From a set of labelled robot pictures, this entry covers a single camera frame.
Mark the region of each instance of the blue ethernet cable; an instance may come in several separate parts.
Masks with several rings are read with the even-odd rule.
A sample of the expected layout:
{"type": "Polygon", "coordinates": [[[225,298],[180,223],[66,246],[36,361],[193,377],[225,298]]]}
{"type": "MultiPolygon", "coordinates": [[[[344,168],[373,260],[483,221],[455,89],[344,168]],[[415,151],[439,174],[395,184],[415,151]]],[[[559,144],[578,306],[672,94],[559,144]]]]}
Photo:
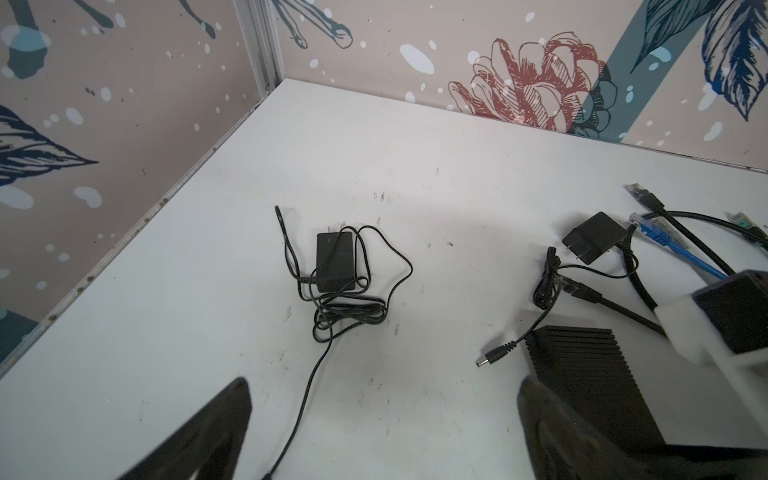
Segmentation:
{"type": "Polygon", "coordinates": [[[659,243],[660,245],[669,247],[670,250],[675,252],[677,255],[680,255],[681,257],[690,261],[693,265],[698,266],[705,272],[711,273],[721,280],[728,278],[725,273],[720,272],[715,267],[711,266],[701,258],[693,255],[691,252],[685,250],[683,247],[675,243],[668,233],[664,232],[661,228],[659,228],[658,225],[654,225],[648,220],[645,220],[639,214],[631,214],[629,221],[637,225],[637,227],[640,228],[640,231],[643,232],[646,237],[650,238],[656,243],[659,243]]]}

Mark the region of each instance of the black cable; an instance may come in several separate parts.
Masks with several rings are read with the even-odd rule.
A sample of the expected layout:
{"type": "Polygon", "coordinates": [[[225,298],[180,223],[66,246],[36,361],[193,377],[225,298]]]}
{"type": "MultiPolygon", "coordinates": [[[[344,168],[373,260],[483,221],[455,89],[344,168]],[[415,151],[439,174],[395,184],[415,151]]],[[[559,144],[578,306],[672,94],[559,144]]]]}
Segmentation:
{"type": "MultiPolygon", "coordinates": [[[[758,237],[754,233],[748,231],[744,227],[740,227],[739,225],[736,225],[734,223],[721,220],[716,217],[710,217],[709,215],[704,214],[696,214],[692,212],[683,212],[679,210],[670,210],[668,213],[673,217],[679,217],[679,218],[690,218],[693,220],[699,220],[702,222],[711,223],[714,225],[718,225],[723,228],[727,228],[728,230],[732,230],[735,233],[738,233],[741,235],[745,240],[752,240],[754,243],[759,243],[763,247],[768,248],[768,241],[758,237]]],[[[661,214],[657,213],[650,213],[643,215],[643,218],[646,220],[650,220],[652,218],[661,217],[661,214]]],[[[632,236],[634,235],[634,232],[637,228],[634,225],[630,225],[629,228],[627,228],[627,237],[624,239],[624,243],[627,245],[627,247],[631,247],[632,242],[632,236]]],[[[626,252],[624,253],[624,265],[627,268],[627,270],[630,269],[630,260],[631,257],[629,257],[626,252]]],[[[629,274],[629,280],[632,283],[632,286],[634,287],[635,291],[637,292],[637,295],[640,296],[640,298],[643,300],[643,303],[646,304],[646,306],[651,309],[655,310],[656,307],[658,307],[658,303],[654,300],[654,298],[648,293],[648,291],[645,288],[645,285],[640,280],[640,277],[637,275],[637,269],[634,269],[635,271],[633,273],[629,274]]]]}
{"type": "Polygon", "coordinates": [[[601,305],[605,305],[606,307],[608,307],[613,311],[619,312],[621,315],[624,315],[627,318],[631,318],[635,322],[638,322],[642,326],[648,327],[649,329],[653,330],[656,333],[659,333],[662,336],[667,336],[667,334],[664,333],[664,329],[661,328],[661,325],[659,325],[658,323],[651,322],[649,319],[645,318],[642,315],[637,315],[632,310],[629,310],[628,308],[624,308],[618,303],[611,302],[609,299],[605,297],[600,298],[600,300],[598,300],[598,303],[600,303],[601,305]]]}
{"type": "MultiPolygon", "coordinates": [[[[620,250],[622,250],[625,254],[627,254],[630,259],[634,262],[631,272],[634,273],[637,271],[637,268],[640,266],[639,261],[637,260],[637,257],[632,253],[632,251],[629,249],[628,245],[621,244],[618,246],[620,250]]],[[[572,284],[577,284],[581,287],[584,287],[582,289],[583,292],[585,292],[586,296],[579,296],[577,294],[574,294],[571,292],[572,295],[583,298],[585,300],[589,300],[592,303],[600,303],[602,300],[602,295],[589,288],[588,286],[584,285],[583,283],[576,283],[573,280],[567,278],[566,276],[561,276],[558,274],[559,270],[562,270],[564,268],[581,268],[583,270],[588,270],[592,273],[596,273],[598,275],[606,276],[608,278],[613,279],[621,279],[626,278],[627,275],[630,275],[629,273],[627,275],[609,275],[605,272],[601,272],[600,270],[595,270],[594,268],[589,268],[581,265],[561,265],[560,264],[560,258],[556,255],[557,250],[554,247],[549,247],[547,249],[547,259],[544,262],[544,272],[541,274],[541,280],[539,280],[538,285],[536,286],[536,289],[533,293],[533,303],[538,308],[544,310],[544,312],[541,313],[541,315],[533,322],[530,328],[525,331],[522,335],[520,335],[520,338],[517,340],[513,340],[511,342],[505,343],[504,345],[497,346],[496,348],[490,350],[487,352],[484,356],[478,360],[477,366],[483,366],[486,363],[494,363],[500,360],[503,356],[510,353],[512,349],[514,349],[518,343],[523,341],[525,337],[531,334],[531,332],[536,329],[539,323],[551,312],[552,307],[554,307],[554,303],[558,300],[558,297],[560,296],[561,290],[565,290],[564,283],[569,282],[572,284]]],[[[629,318],[641,323],[642,325],[647,326],[648,328],[657,331],[661,333],[661,335],[664,335],[664,331],[661,329],[660,326],[658,326],[656,323],[651,322],[650,320],[643,318],[640,315],[637,315],[635,312],[632,312],[631,310],[625,309],[621,305],[617,305],[616,303],[611,302],[610,300],[605,300],[607,303],[603,303],[608,308],[612,308],[613,310],[616,310],[619,313],[622,313],[626,316],[629,316],[629,318]]]]}
{"type": "Polygon", "coordinates": [[[413,274],[413,265],[411,264],[411,262],[402,253],[397,251],[395,247],[392,246],[392,244],[390,244],[387,241],[387,239],[384,237],[384,234],[381,233],[381,231],[379,231],[378,228],[372,225],[365,225],[363,227],[360,227],[359,230],[349,226],[342,228],[336,234],[336,238],[333,241],[333,246],[331,248],[330,253],[328,254],[328,257],[326,257],[325,260],[320,262],[320,264],[317,265],[314,270],[312,270],[312,273],[309,276],[301,276],[299,261],[296,258],[296,253],[293,251],[293,247],[291,246],[290,240],[288,239],[288,233],[286,231],[285,222],[283,221],[283,215],[280,213],[280,208],[277,205],[275,206],[275,214],[277,215],[277,221],[280,223],[280,229],[283,231],[283,242],[285,243],[284,253],[286,258],[286,265],[288,266],[288,271],[290,272],[290,275],[296,280],[296,285],[299,290],[299,298],[304,301],[312,302],[315,304],[314,326],[312,328],[312,336],[314,337],[316,342],[328,343],[328,346],[326,347],[326,351],[323,352],[323,355],[319,358],[319,360],[317,360],[317,363],[315,364],[315,368],[312,370],[312,374],[310,375],[310,378],[306,383],[304,398],[301,402],[301,406],[299,407],[299,416],[296,418],[296,424],[293,426],[293,431],[291,432],[291,435],[288,438],[288,442],[283,448],[283,451],[280,453],[280,457],[277,458],[275,465],[266,475],[264,475],[263,480],[269,480],[272,478],[275,471],[277,470],[277,467],[280,465],[280,462],[283,460],[283,457],[285,456],[286,452],[288,452],[288,447],[290,447],[290,444],[293,441],[293,437],[296,436],[296,432],[299,429],[299,424],[301,423],[302,414],[304,413],[304,406],[306,405],[306,400],[310,394],[310,386],[312,385],[312,380],[315,376],[315,373],[317,372],[317,369],[320,367],[320,363],[323,361],[323,359],[326,358],[326,355],[328,354],[331,348],[331,343],[333,339],[341,336],[342,334],[350,331],[356,326],[360,326],[364,323],[368,325],[378,325],[381,322],[383,322],[386,319],[387,314],[389,313],[389,305],[392,303],[392,295],[394,294],[395,290],[397,289],[398,286],[400,286],[401,283],[405,282],[408,279],[408,277],[410,277],[413,274]],[[370,295],[364,294],[368,290],[371,284],[371,268],[368,263],[368,252],[366,250],[366,244],[360,235],[360,233],[365,229],[370,229],[377,232],[379,236],[382,238],[382,240],[384,240],[384,243],[386,243],[386,246],[388,246],[389,249],[395,252],[400,258],[405,260],[406,263],[408,264],[408,267],[410,268],[408,275],[404,276],[397,283],[395,283],[395,286],[393,286],[392,289],[389,291],[389,295],[387,296],[386,301],[377,296],[370,296],[370,295]],[[330,257],[333,255],[333,252],[336,250],[336,246],[339,243],[339,238],[341,237],[341,233],[344,230],[349,230],[353,232],[353,235],[355,237],[355,250],[354,250],[355,251],[355,259],[354,259],[355,277],[352,280],[350,280],[341,289],[337,290],[336,292],[323,293],[322,295],[315,296],[312,285],[316,284],[317,270],[320,267],[322,267],[325,264],[325,262],[327,262],[328,259],[330,259],[330,257]],[[366,266],[365,275],[358,275],[357,273],[358,242],[362,250],[363,263],[366,266]],[[302,284],[306,284],[309,287],[309,298],[306,298],[304,296],[303,290],[301,287],[302,284]],[[360,288],[360,290],[345,291],[346,288],[353,285],[357,285],[360,288]],[[364,303],[334,302],[334,300],[339,298],[355,300],[355,301],[364,302],[364,303]],[[336,322],[339,322],[341,319],[345,319],[345,318],[355,320],[355,322],[352,325],[347,326],[346,328],[342,329],[340,332],[334,335],[333,325],[336,322]],[[322,330],[328,330],[327,338],[318,336],[318,333],[322,330]]]}

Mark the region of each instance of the white spots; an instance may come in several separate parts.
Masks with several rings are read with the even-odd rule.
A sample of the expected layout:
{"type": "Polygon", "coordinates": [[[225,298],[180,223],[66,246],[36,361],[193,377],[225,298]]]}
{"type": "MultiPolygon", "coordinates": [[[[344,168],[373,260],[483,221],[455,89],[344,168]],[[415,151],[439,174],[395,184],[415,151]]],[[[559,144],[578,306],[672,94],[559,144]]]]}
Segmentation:
{"type": "Polygon", "coordinates": [[[400,55],[411,65],[414,70],[420,71],[426,74],[435,73],[435,66],[429,57],[424,55],[424,52],[414,47],[411,44],[400,45],[400,55]]]}
{"type": "Polygon", "coordinates": [[[712,90],[712,85],[709,83],[704,84],[704,86],[701,88],[701,91],[704,92],[704,96],[699,102],[699,111],[708,109],[717,97],[717,93],[715,93],[715,90],[712,90]]]}
{"type": "Polygon", "coordinates": [[[80,112],[72,107],[64,110],[64,113],[67,115],[67,119],[75,125],[82,125],[85,121],[83,120],[83,116],[80,115],[80,112]]]}
{"type": "Polygon", "coordinates": [[[77,187],[74,189],[74,195],[85,200],[90,208],[99,208],[101,206],[101,194],[91,187],[77,187]]]}
{"type": "Polygon", "coordinates": [[[721,124],[719,121],[716,121],[714,125],[712,125],[712,128],[710,128],[710,131],[704,135],[704,141],[714,140],[721,131],[723,131],[723,124],[721,124]]]}
{"type": "Polygon", "coordinates": [[[653,55],[664,63],[667,63],[672,59],[672,54],[664,47],[659,47],[656,50],[653,50],[649,55],[653,55]]]}

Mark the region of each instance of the power cord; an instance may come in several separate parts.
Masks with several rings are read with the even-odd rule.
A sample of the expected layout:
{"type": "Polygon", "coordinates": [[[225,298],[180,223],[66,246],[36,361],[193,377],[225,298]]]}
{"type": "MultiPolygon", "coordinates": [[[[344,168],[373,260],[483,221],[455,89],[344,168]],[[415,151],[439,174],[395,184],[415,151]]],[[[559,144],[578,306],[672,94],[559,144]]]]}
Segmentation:
{"type": "Polygon", "coordinates": [[[633,261],[633,266],[630,269],[629,273],[626,273],[625,275],[610,275],[605,272],[601,272],[600,270],[596,270],[594,268],[590,268],[588,266],[582,266],[582,265],[561,265],[560,258],[556,255],[557,250],[554,247],[549,247],[547,249],[547,259],[544,262],[544,272],[541,274],[541,280],[539,280],[538,285],[536,286],[536,290],[534,290],[533,293],[533,303],[538,308],[544,310],[544,312],[541,313],[541,315],[533,322],[530,328],[523,333],[520,338],[517,340],[513,340],[509,343],[505,343],[504,345],[497,346],[496,348],[490,350],[487,352],[483,357],[480,358],[477,362],[477,366],[483,366],[486,363],[494,363],[499,361],[502,357],[506,356],[508,353],[510,353],[521,341],[525,340],[525,337],[531,334],[539,323],[551,312],[552,307],[554,307],[554,303],[557,302],[558,297],[560,296],[561,291],[565,291],[566,293],[570,293],[571,295],[575,296],[576,298],[581,298],[583,300],[587,300],[588,302],[592,303],[600,303],[601,305],[604,305],[616,312],[621,313],[622,315],[625,315],[632,320],[635,320],[636,322],[639,322],[641,325],[644,325],[650,329],[652,329],[655,332],[660,333],[661,335],[664,335],[664,330],[659,326],[658,324],[651,322],[650,320],[636,314],[635,312],[626,309],[622,307],[621,305],[618,305],[617,303],[611,302],[608,299],[603,298],[602,294],[598,292],[597,290],[593,290],[592,288],[584,285],[583,283],[575,282],[574,280],[562,276],[558,273],[559,270],[565,269],[565,268],[578,268],[581,270],[587,270],[592,273],[596,273],[598,275],[605,276],[607,278],[612,279],[621,279],[626,278],[627,276],[631,275],[632,273],[635,273],[637,271],[637,268],[640,266],[640,262],[637,260],[637,257],[632,253],[632,251],[629,249],[629,246],[622,243],[620,246],[617,245],[617,247],[624,252],[625,255],[628,255],[633,261]]]}
{"type": "Polygon", "coordinates": [[[286,452],[288,452],[288,448],[290,447],[291,442],[293,441],[293,437],[296,436],[296,432],[299,430],[299,424],[301,423],[301,417],[304,413],[304,407],[306,406],[306,400],[310,396],[310,387],[312,386],[312,380],[315,378],[315,373],[317,373],[317,369],[320,367],[320,363],[323,362],[323,360],[326,358],[326,355],[331,349],[331,343],[333,342],[333,339],[338,338],[342,334],[349,332],[351,329],[355,328],[356,326],[360,326],[362,324],[368,324],[368,325],[379,325],[381,322],[383,322],[387,314],[389,313],[389,306],[392,303],[392,295],[394,294],[395,290],[398,286],[400,286],[401,283],[405,282],[408,277],[410,277],[413,274],[413,265],[411,262],[406,258],[405,255],[400,253],[393,247],[387,239],[384,237],[384,234],[381,233],[381,231],[372,226],[372,225],[365,225],[363,227],[360,227],[359,230],[355,229],[354,227],[344,227],[342,228],[337,234],[336,239],[333,241],[333,248],[331,249],[331,252],[329,253],[328,257],[320,262],[319,265],[315,267],[315,269],[312,271],[312,273],[309,276],[302,276],[301,270],[299,268],[299,261],[296,258],[296,253],[293,251],[293,247],[290,244],[290,240],[288,239],[288,233],[286,232],[286,226],[285,222],[283,221],[283,215],[280,213],[280,208],[276,205],[275,206],[275,214],[277,215],[277,221],[280,223],[280,229],[283,231],[283,242],[284,242],[284,253],[286,257],[286,265],[288,266],[288,271],[290,272],[290,275],[296,280],[296,285],[299,290],[299,298],[307,301],[312,302],[315,304],[315,316],[314,316],[314,326],[312,328],[312,336],[314,337],[315,341],[318,343],[327,343],[328,346],[326,347],[325,352],[321,355],[321,357],[317,360],[317,363],[315,364],[315,368],[312,369],[312,374],[310,374],[309,379],[306,382],[306,389],[304,390],[304,398],[301,401],[301,406],[299,407],[299,415],[296,418],[296,424],[293,426],[293,431],[290,434],[290,437],[288,438],[288,442],[286,442],[285,447],[283,448],[283,451],[280,453],[280,456],[277,458],[277,461],[275,462],[272,469],[267,472],[266,475],[262,477],[262,480],[271,480],[273,475],[275,474],[275,471],[277,470],[277,467],[280,466],[280,463],[283,460],[283,457],[285,457],[286,452]],[[371,269],[370,265],[368,264],[368,252],[366,250],[366,244],[362,239],[362,236],[360,235],[361,232],[365,229],[374,230],[379,234],[379,236],[384,240],[384,243],[386,243],[386,246],[389,247],[389,249],[393,252],[395,252],[398,257],[402,258],[407,264],[410,269],[408,272],[408,275],[405,275],[402,279],[400,279],[397,283],[395,283],[395,286],[392,287],[392,289],[389,291],[389,295],[387,296],[387,300],[383,300],[377,296],[370,296],[365,295],[364,293],[368,290],[371,284],[371,269]],[[344,287],[337,290],[336,292],[331,293],[324,293],[319,296],[315,296],[313,292],[312,285],[316,283],[316,275],[318,268],[322,267],[325,262],[328,261],[328,259],[333,255],[333,251],[336,249],[336,245],[339,242],[339,238],[341,236],[341,232],[344,230],[349,230],[353,233],[353,236],[355,237],[355,260],[354,260],[354,270],[355,270],[355,278],[350,280],[344,287]],[[362,250],[362,259],[363,263],[366,266],[366,274],[365,275],[358,275],[357,273],[357,244],[360,244],[360,248],[362,250]],[[305,297],[304,292],[302,289],[302,285],[306,284],[309,289],[309,296],[305,297]],[[345,291],[346,288],[357,285],[359,287],[359,290],[352,290],[352,291],[345,291]],[[355,300],[358,303],[348,303],[348,302],[335,302],[334,300],[343,298],[343,299],[349,299],[349,300],[355,300]],[[339,322],[341,319],[352,319],[355,320],[355,322],[347,326],[346,328],[342,329],[338,333],[333,333],[333,325],[337,322],[339,322]],[[328,330],[328,336],[327,337],[320,337],[318,333],[320,331],[328,330]]]}

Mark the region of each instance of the blue leaf illustration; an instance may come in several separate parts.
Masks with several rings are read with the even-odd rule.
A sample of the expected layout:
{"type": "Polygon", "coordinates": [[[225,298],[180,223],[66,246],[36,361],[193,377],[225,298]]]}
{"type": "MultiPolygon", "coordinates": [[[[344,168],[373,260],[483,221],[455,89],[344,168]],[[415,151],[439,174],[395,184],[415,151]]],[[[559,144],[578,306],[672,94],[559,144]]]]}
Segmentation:
{"type": "Polygon", "coordinates": [[[680,33],[701,15],[710,13],[723,0],[649,0],[645,14],[643,48],[634,66],[664,44],[672,35],[680,33]]]}
{"type": "Polygon", "coordinates": [[[712,13],[701,56],[712,89],[749,120],[768,77],[768,20],[764,0],[726,0],[712,13]]]}
{"type": "Polygon", "coordinates": [[[96,164],[50,141],[0,105],[0,186],[51,170],[96,164]]]}

